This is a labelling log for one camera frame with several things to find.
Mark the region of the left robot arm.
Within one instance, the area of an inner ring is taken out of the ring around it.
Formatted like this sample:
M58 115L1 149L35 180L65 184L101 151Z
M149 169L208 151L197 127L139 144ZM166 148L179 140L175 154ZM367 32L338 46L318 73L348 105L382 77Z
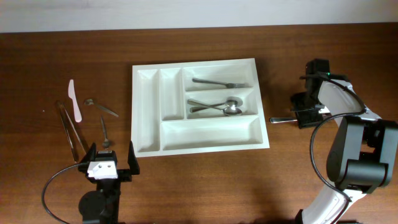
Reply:
M92 144L78 165L78 170L87 180L96 184L96 189L81 197L78 209L83 223L117 223L121 184L130 182L134 175L140 174L133 143L129 143L128 169L117 168L115 151L97 151Z

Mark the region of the large metal spoon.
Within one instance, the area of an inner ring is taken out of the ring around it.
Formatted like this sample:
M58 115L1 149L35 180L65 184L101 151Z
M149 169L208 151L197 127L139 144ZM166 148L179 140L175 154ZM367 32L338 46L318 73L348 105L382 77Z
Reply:
M239 106L242 106L242 105L243 105L242 99L231 96L231 97L227 98L227 100L225 102L213 104L212 106L215 106L215 107L218 107L218 106L236 106L236 107L239 107ZM197 111L201 111L201 110L206 110L206 108L202 107L202 106L194 106L194 107L190 108L190 112L191 113L194 113L194 112L197 112Z
M239 115L242 115L242 111L239 108L235 107L235 106L227 106L227 107L221 109L221 108L218 108L216 106L211 106L211 105L208 105L208 104L204 104L204 103L201 103L201 102L196 101L196 100L187 100L187 103L189 105L192 105L192 106L201 106L201 107L204 107L204 108L211 108L211 109L222 111L225 116L239 116Z

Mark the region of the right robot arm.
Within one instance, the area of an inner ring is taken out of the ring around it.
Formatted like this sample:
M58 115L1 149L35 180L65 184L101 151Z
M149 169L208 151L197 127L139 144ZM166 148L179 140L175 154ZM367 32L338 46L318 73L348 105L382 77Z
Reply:
M397 152L397 122L373 113L354 92L346 75L330 72L325 59L305 66L305 92L291 96L299 128L313 128L311 165L323 182L315 200L295 217L296 223L338 223L359 199L389 185ZM315 137L335 121L338 131L326 160L327 176L315 162Z

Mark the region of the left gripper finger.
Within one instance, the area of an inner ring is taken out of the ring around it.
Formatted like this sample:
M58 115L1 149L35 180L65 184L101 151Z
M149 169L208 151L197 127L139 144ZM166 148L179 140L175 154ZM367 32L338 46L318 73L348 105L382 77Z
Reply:
M132 141L130 141L129 143L127 163L129 165L129 170L131 174L140 174L140 167L134 153L134 146Z
M95 159L96 155L96 144L93 143L88 152L83 156L83 159L80 161L80 165L89 164L91 161Z

